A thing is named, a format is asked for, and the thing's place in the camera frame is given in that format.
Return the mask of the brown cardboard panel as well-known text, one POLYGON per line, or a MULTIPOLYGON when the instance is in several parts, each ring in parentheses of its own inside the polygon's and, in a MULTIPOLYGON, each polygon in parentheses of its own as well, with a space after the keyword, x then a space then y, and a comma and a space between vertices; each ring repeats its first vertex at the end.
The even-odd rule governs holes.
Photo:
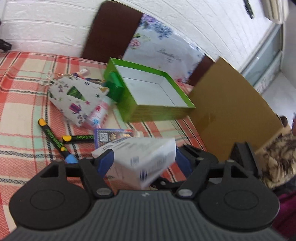
POLYGON ((219 58, 195 85, 189 98, 196 106, 190 119, 208 152, 219 161, 235 143, 258 151, 283 129, 263 97, 226 60, 219 58))

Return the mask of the furry patterned blanket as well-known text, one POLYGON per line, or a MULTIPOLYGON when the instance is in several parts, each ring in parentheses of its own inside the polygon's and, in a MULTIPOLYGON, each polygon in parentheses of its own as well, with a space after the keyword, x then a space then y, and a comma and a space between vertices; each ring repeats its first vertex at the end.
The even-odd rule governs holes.
POLYGON ((263 152, 262 182, 270 189, 295 176, 295 135, 289 133, 272 141, 263 152))

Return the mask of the blue card deck box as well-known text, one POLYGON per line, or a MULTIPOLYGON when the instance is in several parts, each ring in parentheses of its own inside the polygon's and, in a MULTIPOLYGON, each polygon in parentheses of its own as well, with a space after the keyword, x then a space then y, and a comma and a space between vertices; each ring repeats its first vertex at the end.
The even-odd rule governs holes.
POLYGON ((93 131, 95 148, 124 137, 134 137, 133 130, 97 128, 93 131))

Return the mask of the white patterned drawstring pouch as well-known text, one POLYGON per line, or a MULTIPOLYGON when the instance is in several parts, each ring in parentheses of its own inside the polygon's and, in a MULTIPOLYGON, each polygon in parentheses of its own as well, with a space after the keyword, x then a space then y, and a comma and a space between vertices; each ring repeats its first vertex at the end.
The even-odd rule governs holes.
POLYGON ((108 93, 108 87, 64 75, 49 88, 49 100, 67 119, 82 126, 108 93))

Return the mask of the plaid bed sheet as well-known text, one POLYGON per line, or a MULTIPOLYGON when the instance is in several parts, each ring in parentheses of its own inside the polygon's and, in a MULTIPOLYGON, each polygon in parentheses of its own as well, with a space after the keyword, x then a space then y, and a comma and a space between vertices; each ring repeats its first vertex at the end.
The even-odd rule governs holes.
MULTIPOLYGON (((51 161, 61 158, 38 126, 38 119, 46 120, 57 138, 92 134, 67 122, 48 100, 48 86, 40 85, 42 80, 83 68, 90 71, 90 78, 102 80, 106 64, 54 54, 1 53, 1 240, 16 228, 8 206, 11 196, 51 161)), ((177 146, 189 144, 206 150, 188 117, 124 123, 114 106, 104 127, 134 129, 145 137, 174 137, 177 146)))

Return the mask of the blue capped marker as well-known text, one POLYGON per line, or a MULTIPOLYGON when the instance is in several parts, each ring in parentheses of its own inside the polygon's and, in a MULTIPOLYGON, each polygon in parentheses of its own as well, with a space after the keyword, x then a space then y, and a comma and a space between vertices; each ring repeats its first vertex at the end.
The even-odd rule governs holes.
POLYGON ((70 154, 69 151, 62 151, 61 155, 63 156, 65 162, 68 164, 78 163, 78 160, 76 159, 76 157, 74 155, 70 154))

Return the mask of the green cardboard box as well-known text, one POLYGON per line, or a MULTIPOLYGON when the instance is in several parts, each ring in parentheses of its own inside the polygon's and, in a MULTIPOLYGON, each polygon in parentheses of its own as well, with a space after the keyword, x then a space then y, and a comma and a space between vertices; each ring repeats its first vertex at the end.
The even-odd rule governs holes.
POLYGON ((108 97, 124 122, 182 119, 196 108, 168 73, 110 58, 103 74, 108 97))

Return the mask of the white medicine box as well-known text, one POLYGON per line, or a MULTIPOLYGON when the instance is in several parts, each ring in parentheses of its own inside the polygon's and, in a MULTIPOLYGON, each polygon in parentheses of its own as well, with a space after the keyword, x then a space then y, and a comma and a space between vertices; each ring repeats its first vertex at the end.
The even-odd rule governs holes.
POLYGON ((144 190, 175 162, 175 138, 129 137, 109 142, 92 152, 94 158, 108 149, 114 152, 113 164, 106 173, 117 190, 144 190))

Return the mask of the white air conditioner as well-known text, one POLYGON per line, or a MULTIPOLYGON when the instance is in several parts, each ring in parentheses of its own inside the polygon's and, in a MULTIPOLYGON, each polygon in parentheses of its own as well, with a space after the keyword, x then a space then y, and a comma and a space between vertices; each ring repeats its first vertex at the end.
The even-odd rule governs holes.
POLYGON ((283 24, 289 14, 288 0, 261 0, 264 15, 275 24, 283 24))

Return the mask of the black marker yellow cap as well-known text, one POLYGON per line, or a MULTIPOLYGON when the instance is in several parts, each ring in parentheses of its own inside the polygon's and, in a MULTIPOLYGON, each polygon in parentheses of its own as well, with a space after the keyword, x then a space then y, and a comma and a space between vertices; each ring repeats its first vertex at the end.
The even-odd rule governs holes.
POLYGON ((41 127, 44 134, 49 138, 50 142, 53 144, 53 146, 59 151, 59 152, 67 152, 68 150, 66 147, 57 139, 51 128, 48 126, 47 122, 40 118, 38 120, 38 124, 41 127))
POLYGON ((74 144, 74 143, 92 143, 94 141, 93 135, 64 135, 62 136, 63 144, 74 144))

